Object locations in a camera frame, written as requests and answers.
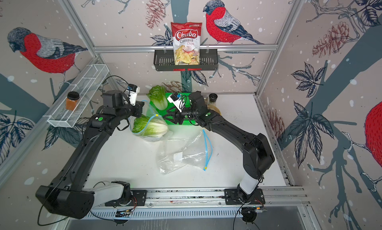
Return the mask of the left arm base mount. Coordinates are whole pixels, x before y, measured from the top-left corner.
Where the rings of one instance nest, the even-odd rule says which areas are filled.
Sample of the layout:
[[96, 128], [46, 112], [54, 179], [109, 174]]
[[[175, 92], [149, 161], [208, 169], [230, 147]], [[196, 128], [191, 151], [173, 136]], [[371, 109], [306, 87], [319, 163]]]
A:
[[117, 207], [143, 207], [147, 199], [147, 190], [129, 190], [116, 200]]

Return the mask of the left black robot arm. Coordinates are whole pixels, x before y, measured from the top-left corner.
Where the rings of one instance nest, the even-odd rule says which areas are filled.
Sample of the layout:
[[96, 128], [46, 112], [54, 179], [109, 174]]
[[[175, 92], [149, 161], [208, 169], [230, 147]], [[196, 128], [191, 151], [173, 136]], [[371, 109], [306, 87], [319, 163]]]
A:
[[131, 101], [122, 91], [107, 91], [103, 105], [88, 121], [83, 138], [60, 173], [48, 186], [41, 185], [36, 198], [48, 212], [75, 219], [85, 217], [93, 207], [114, 201], [130, 203], [130, 185], [112, 181], [108, 185], [84, 189], [94, 162], [106, 141], [122, 120], [140, 117], [144, 103]]

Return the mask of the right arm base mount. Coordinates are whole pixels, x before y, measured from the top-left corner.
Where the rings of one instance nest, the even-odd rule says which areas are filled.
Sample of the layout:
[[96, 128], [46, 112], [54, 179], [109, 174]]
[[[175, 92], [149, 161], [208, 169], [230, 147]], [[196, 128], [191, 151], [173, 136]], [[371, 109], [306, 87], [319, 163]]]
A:
[[224, 197], [226, 205], [264, 205], [266, 203], [263, 190], [256, 188], [251, 194], [246, 194], [240, 188], [224, 189]]

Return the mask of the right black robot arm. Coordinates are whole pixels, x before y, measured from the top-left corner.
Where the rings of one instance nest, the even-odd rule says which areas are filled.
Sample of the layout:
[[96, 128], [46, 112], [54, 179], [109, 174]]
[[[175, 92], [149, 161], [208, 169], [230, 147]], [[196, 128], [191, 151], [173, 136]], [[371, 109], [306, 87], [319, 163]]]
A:
[[182, 124], [186, 119], [194, 121], [208, 131], [219, 134], [242, 152], [246, 174], [237, 187], [238, 198], [243, 204], [255, 200], [255, 192], [264, 179], [264, 173], [275, 161], [266, 136], [246, 132], [228, 122], [207, 106], [200, 91], [187, 96], [174, 92], [167, 100], [174, 106], [166, 111], [163, 116], [165, 120], [174, 124]]

